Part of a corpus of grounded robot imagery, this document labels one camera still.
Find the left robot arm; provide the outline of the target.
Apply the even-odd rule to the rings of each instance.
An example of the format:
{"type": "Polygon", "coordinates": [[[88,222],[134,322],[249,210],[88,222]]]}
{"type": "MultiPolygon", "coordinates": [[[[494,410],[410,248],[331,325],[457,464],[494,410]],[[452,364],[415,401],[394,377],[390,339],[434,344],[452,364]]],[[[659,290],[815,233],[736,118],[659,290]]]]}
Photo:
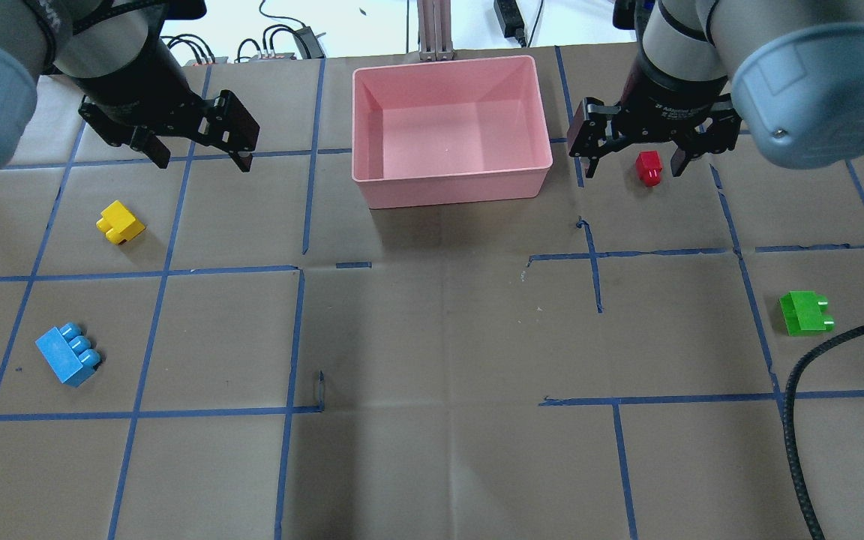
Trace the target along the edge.
{"type": "Polygon", "coordinates": [[[164,138],[227,153],[247,173],[260,124],[230,90],[205,99],[161,40],[203,1],[0,1],[0,169],[12,160],[51,68],[82,92],[78,113],[103,142],[168,167],[164,138]]]}

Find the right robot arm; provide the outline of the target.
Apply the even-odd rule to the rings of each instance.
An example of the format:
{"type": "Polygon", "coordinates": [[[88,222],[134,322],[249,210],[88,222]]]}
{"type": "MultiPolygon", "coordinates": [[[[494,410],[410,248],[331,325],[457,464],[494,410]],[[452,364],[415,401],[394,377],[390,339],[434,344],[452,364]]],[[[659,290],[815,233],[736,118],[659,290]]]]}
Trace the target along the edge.
{"type": "Polygon", "coordinates": [[[613,105],[586,97],[569,154],[587,161],[674,143],[675,176],[747,129],[776,167],[864,156],[864,1],[617,1],[637,55],[613,105]]]}

